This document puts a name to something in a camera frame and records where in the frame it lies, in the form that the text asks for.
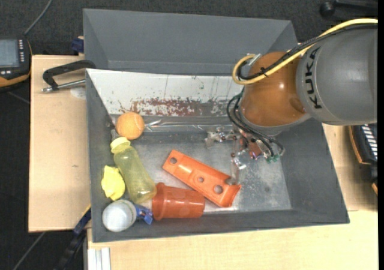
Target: orange bracket with holes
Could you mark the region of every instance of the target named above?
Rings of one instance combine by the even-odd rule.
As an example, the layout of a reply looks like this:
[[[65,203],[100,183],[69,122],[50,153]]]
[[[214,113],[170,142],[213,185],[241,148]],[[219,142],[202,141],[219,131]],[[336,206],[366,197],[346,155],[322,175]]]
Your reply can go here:
[[[213,167],[172,150],[163,169],[220,207],[230,207],[241,185],[229,185],[230,178]]]

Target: orange plastic cup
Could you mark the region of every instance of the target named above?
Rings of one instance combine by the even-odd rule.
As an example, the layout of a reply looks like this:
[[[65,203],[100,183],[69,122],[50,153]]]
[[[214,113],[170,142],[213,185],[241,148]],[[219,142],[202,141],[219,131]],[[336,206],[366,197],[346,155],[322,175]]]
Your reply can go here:
[[[162,218],[199,218],[205,207],[204,196],[194,190],[169,187],[159,182],[152,199],[155,220]]]

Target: hole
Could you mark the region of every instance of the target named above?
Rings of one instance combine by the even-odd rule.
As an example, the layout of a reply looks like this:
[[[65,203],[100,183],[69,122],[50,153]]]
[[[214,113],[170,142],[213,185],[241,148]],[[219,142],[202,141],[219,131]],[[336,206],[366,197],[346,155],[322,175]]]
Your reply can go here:
[[[216,185],[215,188],[214,188],[214,191],[217,194],[221,194],[221,193],[223,193],[224,190],[223,190],[221,185]]]

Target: yellow sponge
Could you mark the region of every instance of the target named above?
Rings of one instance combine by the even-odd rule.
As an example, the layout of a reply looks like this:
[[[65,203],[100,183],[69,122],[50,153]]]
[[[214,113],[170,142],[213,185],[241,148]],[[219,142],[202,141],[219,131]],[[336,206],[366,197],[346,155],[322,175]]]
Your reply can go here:
[[[111,200],[118,200],[125,192],[125,183],[117,167],[104,167],[104,176],[101,187]]]

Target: small screen device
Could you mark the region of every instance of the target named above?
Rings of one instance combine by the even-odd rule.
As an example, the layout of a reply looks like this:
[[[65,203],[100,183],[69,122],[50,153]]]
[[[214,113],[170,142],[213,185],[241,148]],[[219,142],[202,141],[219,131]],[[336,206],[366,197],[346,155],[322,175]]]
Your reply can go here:
[[[30,57],[26,38],[0,36],[0,90],[28,78]]]

